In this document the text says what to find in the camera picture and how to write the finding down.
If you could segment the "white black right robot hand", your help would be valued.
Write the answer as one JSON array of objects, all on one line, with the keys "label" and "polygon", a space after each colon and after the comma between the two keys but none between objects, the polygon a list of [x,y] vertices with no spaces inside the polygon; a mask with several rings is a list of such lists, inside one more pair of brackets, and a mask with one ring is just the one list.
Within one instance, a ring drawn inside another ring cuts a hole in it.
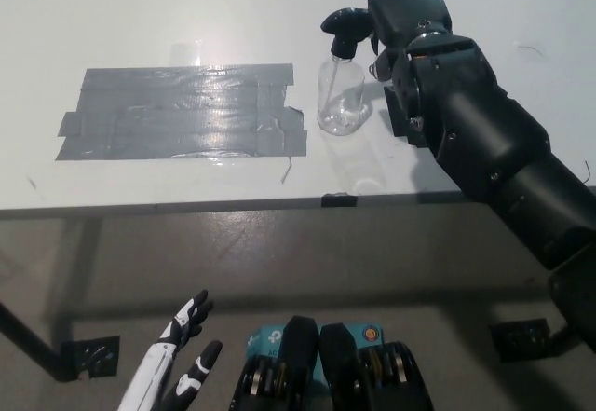
[{"label": "white black right robot hand", "polygon": [[376,56],[369,71],[382,83],[390,80],[395,60],[413,41],[429,34],[453,31],[444,0],[367,0],[367,3],[372,20],[372,50]]}]

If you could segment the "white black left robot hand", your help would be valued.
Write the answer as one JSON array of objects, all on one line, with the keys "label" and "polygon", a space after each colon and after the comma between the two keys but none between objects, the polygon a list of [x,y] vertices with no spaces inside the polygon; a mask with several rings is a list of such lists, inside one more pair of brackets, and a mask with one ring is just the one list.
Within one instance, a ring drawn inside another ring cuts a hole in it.
[{"label": "white black left robot hand", "polygon": [[186,410],[215,365],[223,343],[212,340],[169,391],[164,391],[176,356],[202,331],[213,303],[207,290],[191,297],[150,346],[119,404],[120,410]]}]

